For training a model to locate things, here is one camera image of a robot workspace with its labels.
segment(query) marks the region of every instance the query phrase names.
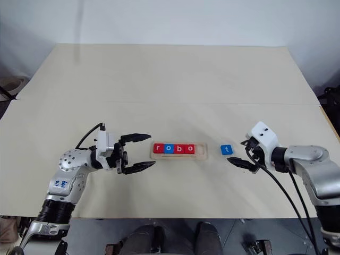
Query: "gray floor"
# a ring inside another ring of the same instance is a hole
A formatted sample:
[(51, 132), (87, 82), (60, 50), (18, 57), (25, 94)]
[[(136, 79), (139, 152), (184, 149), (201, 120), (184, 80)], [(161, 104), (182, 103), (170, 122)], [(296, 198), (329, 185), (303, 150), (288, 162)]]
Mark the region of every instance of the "gray floor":
[[(137, 227), (147, 224), (162, 226), (165, 235), (177, 232), (194, 240), (200, 221), (213, 223), (221, 236), (224, 254), (246, 255), (244, 240), (270, 239), (274, 255), (309, 254), (314, 251), (297, 219), (73, 219), (66, 241), (67, 252), (74, 254), (104, 254), (105, 246), (116, 243)], [(319, 233), (320, 224), (312, 219), (319, 249), (325, 247)]]

